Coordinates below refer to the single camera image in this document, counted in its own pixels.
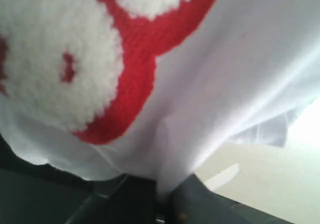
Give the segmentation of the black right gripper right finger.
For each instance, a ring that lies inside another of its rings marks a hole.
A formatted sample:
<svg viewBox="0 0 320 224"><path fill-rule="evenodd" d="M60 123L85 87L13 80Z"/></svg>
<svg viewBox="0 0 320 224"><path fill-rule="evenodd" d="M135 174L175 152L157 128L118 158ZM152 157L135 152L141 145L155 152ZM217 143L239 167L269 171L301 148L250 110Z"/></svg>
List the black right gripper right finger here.
<svg viewBox="0 0 320 224"><path fill-rule="evenodd" d="M194 174L171 194L171 224L287 224L288 221L211 192Z"/></svg>

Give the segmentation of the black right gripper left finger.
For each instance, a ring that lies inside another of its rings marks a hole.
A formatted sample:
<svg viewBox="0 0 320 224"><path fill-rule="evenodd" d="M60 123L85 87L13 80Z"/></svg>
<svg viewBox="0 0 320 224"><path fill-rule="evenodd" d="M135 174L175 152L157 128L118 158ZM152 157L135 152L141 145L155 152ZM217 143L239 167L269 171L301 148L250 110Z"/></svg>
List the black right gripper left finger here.
<svg viewBox="0 0 320 224"><path fill-rule="evenodd" d="M93 183L92 193L67 219L67 224L161 224L156 183L121 175Z"/></svg>

